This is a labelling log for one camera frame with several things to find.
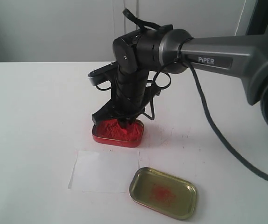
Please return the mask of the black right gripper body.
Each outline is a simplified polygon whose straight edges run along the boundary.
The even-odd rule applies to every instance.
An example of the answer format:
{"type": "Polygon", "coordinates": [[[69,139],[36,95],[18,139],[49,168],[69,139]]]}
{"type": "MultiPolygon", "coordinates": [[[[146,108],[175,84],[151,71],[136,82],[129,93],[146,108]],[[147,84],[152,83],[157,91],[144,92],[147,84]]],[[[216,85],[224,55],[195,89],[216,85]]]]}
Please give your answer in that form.
{"type": "Polygon", "coordinates": [[[160,94],[158,87],[147,87],[149,70],[126,73],[118,67],[111,83],[111,99],[92,115],[95,124],[102,121],[136,116],[145,112],[146,105],[160,94]]]}

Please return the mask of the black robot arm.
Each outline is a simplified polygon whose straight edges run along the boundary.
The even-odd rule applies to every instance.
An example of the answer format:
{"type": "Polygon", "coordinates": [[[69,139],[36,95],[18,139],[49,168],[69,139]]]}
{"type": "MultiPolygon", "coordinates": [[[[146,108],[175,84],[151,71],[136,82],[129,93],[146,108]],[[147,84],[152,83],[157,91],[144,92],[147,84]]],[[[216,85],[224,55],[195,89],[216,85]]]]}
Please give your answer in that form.
{"type": "Polygon", "coordinates": [[[147,86],[151,71],[179,74],[188,67],[241,79],[250,105],[260,103],[268,125],[268,35],[193,38],[171,26],[136,30],[113,41],[115,62],[89,74],[94,86],[111,83],[111,99],[92,115],[98,124],[133,122],[161,87],[147,86]]]}

